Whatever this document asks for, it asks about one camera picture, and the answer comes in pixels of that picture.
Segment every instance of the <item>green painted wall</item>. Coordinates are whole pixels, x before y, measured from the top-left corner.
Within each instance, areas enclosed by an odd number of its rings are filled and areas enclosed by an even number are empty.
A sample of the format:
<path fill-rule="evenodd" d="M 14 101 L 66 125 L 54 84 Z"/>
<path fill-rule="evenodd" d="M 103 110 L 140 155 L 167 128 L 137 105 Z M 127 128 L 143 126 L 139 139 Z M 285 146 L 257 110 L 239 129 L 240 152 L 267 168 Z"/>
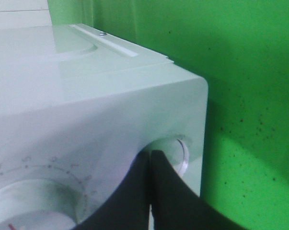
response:
<path fill-rule="evenodd" d="M 289 230 L 289 0 L 49 0 L 209 84 L 202 197 L 252 230 Z"/>

